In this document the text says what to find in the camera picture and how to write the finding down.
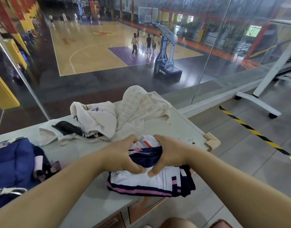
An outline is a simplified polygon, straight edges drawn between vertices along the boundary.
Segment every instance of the yellow black caution tape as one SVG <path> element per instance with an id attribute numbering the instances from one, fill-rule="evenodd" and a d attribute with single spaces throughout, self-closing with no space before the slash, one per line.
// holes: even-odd
<path id="1" fill-rule="evenodd" d="M 264 135 L 260 134 L 259 132 L 257 132 L 255 129 L 253 129 L 252 127 L 248 126 L 245 122 L 239 120 L 236 116 L 234 116 L 233 114 L 231 114 L 230 112 L 226 111 L 223 107 L 219 106 L 220 110 L 223 111 L 226 115 L 228 115 L 229 117 L 233 118 L 234 120 L 236 120 L 239 124 L 241 124 L 242 126 L 244 126 L 246 129 L 250 130 L 252 133 L 254 133 L 256 136 L 258 136 L 259 138 L 261 138 L 262 140 L 264 140 L 265 142 L 267 142 L 269 145 L 271 145 L 272 147 L 274 147 L 275 149 L 277 149 L 278 151 L 280 151 L 282 154 L 288 156 L 291 159 L 291 154 L 288 153 L 286 150 L 282 149 L 280 146 L 278 146 L 277 144 L 275 144 L 274 142 L 270 141 L 268 138 L 266 138 Z"/>

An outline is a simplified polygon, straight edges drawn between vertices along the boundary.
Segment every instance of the caster wheel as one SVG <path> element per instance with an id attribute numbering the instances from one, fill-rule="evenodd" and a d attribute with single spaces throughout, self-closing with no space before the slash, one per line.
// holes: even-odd
<path id="1" fill-rule="evenodd" d="M 274 115 L 272 113 L 269 113 L 268 117 L 271 118 L 271 119 L 274 119 L 274 118 L 277 118 L 277 115 Z"/>
<path id="2" fill-rule="evenodd" d="M 241 100 L 242 97 L 235 95 L 234 99 L 235 99 L 235 100 Z"/>

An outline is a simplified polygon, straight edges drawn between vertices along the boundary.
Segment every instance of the wooden court floor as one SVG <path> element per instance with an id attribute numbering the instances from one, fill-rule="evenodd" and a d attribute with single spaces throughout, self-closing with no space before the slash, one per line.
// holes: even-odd
<path id="1" fill-rule="evenodd" d="M 107 70 L 155 61 L 155 55 L 146 54 L 145 40 L 139 40 L 138 56 L 131 56 L 131 40 L 136 28 L 119 22 L 101 22 L 102 25 L 49 22 L 60 76 Z M 176 45 L 174 59 L 201 56 L 201 53 Z"/>

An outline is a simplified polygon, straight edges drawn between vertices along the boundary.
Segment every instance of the white table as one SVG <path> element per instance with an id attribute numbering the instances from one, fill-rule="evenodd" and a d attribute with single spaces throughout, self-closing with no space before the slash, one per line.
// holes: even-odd
<path id="1" fill-rule="evenodd" d="M 61 119 L 69 122 L 71 120 L 73 121 L 71 116 L 66 116 Z M 29 138 L 30 142 L 33 144 L 39 145 L 40 125 L 41 124 L 38 124 L 7 134 L 2 134 L 0 135 L 0 142 L 18 136 L 25 136 Z M 171 117 L 169 121 L 166 121 L 163 118 L 145 121 L 144 131 L 141 135 L 147 134 L 173 136 L 190 144 L 195 143 L 195 145 L 205 150 L 208 149 L 204 144 L 208 141 L 204 137 L 204 132 L 179 113 L 175 108 L 171 109 Z M 81 140 L 73 140 L 65 146 L 61 146 L 59 142 L 53 142 L 42 147 L 42 149 L 45 151 L 49 161 L 59 160 L 62 167 L 64 167 L 78 158 L 97 151 L 108 144 L 108 142 L 89 144 Z M 107 177 L 107 172 L 102 173 L 91 183 L 60 227 L 91 228 L 102 221 L 108 220 L 111 216 L 125 209 L 128 205 L 134 203 L 139 198 L 137 196 L 121 195 L 107 190 Z"/>

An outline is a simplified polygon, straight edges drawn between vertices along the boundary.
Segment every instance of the window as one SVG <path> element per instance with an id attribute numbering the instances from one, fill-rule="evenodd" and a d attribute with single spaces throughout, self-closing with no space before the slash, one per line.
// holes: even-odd
<path id="1" fill-rule="evenodd" d="M 249 29 L 246 32 L 246 36 L 256 37 L 258 33 L 260 32 L 261 28 L 262 28 L 261 26 L 257 26 L 257 25 L 249 26 Z"/>
<path id="2" fill-rule="evenodd" d="M 179 14 L 179 15 L 177 16 L 177 21 L 178 21 L 178 22 L 181 22 L 182 19 L 183 19 L 183 15 L 182 15 L 182 14 Z"/>
<path id="3" fill-rule="evenodd" d="M 189 16 L 188 16 L 187 23 L 190 23 L 190 22 L 192 22 L 192 21 L 193 21 L 193 18 L 194 18 L 193 16 L 190 16 L 190 15 L 189 15 Z"/>

